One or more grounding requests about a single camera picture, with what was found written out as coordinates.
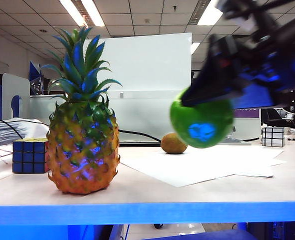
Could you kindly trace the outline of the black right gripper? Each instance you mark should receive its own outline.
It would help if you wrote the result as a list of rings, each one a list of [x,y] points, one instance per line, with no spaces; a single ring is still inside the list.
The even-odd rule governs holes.
[[[295,101],[295,37],[274,45],[243,90],[238,65],[225,57],[208,57],[197,78],[180,97],[185,107],[233,99],[234,109],[286,107]]]

